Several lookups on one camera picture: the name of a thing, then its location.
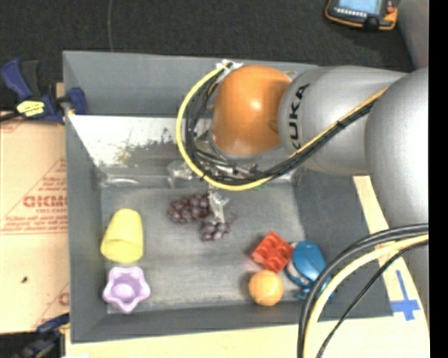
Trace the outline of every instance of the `pink star-shaped mold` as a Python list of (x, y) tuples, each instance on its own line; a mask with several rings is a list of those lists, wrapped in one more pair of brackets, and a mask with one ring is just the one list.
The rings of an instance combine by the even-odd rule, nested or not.
[(129, 314), (151, 294), (139, 266), (124, 268), (115, 266), (108, 273), (108, 283), (103, 290), (103, 300)]

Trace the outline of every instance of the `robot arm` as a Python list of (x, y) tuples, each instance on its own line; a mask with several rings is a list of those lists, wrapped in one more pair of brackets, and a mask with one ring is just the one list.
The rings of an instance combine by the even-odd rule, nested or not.
[[(181, 107), (176, 133), (181, 133), (187, 112), (185, 143), (191, 152), (184, 143), (180, 151), (197, 175), (220, 189), (243, 190), (299, 166), (329, 174), (367, 174), (390, 227), (428, 222), (428, 67), (410, 74), (360, 66), (316, 68), (292, 81), (244, 68), (230, 72), (220, 86), (205, 80), (204, 92), (185, 99), (198, 106)], [(208, 105), (213, 89), (217, 98)], [(212, 124), (197, 136), (189, 123), (196, 124), (193, 113), (209, 106), (214, 108)], [(220, 142), (223, 134), (227, 138)], [(261, 155), (276, 152), (277, 137), (287, 158), (258, 171)], [(429, 319), (428, 249), (409, 256)]]

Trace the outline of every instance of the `grapes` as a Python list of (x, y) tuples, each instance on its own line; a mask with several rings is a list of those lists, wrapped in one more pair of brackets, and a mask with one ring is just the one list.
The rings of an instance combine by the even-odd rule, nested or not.
[(207, 242), (210, 240), (223, 239), (231, 233), (231, 225), (228, 223), (205, 222), (202, 225), (201, 240)]
[(209, 195), (194, 194), (191, 198), (183, 196), (173, 200), (167, 209), (168, 217), (176, 223), (186, 223), (192, 220), (203, 221), (211, 213)]
[(167, 209), (167, 216), (178, 224), (200, 222), (202, 225), (201, 240), (205, 242), (222, 239), (231, 233), (231, 222), (221, 223), (206, 220), (211, 212), (209, 194), (196, 193), (191, 197), (183, 196), (171, 201), (171, 205)]

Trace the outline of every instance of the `red toy block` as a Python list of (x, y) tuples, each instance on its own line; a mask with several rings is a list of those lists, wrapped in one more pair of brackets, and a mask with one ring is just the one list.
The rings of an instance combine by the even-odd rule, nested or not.
[(271, 230), (252, 253), (252, 259), (275, 273), (279, 273), (292, 257), (293, 246)]

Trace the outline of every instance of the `dark floor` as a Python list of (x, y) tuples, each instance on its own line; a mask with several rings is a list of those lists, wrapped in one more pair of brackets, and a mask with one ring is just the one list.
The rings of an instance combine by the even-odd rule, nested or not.
[[(62, 78), (63, 50), (95, 49), (413, 69), (398, 27), (365, 33), (330, 23), (326, 0), (112, 0), (108, 10), (110, 1), (0, 0), (0, 68), (38, 59), (45, 87)], [(0, 108), (15, 101), (0, 77)], [(0, 336), (0, 358), (33, 338)]]

